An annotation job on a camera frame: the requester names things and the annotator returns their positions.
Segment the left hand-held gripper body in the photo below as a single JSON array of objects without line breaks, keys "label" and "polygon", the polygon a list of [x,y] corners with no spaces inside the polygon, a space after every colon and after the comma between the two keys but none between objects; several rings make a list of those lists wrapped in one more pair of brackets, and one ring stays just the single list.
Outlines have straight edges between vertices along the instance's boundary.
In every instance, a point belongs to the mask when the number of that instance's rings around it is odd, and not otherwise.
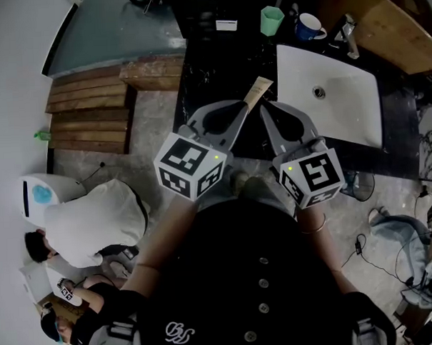
[{"label": "left hand-held gripper body", "polygon": [[159,186],[189,201],[214,187],[233,161],[232,153],[183,125],[171,132],[154,159]]}]

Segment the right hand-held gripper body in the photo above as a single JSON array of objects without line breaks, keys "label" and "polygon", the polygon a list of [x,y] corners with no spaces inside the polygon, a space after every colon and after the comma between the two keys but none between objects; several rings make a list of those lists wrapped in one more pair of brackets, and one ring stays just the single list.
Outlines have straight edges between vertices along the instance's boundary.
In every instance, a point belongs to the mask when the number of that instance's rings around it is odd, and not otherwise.
[{"label": "right hand-held gripper body", "polygon": [[316,137],[276,156],[273,167],[279,184],[287,190],[299,209],[331,200],[345,184],[335,149]]}]

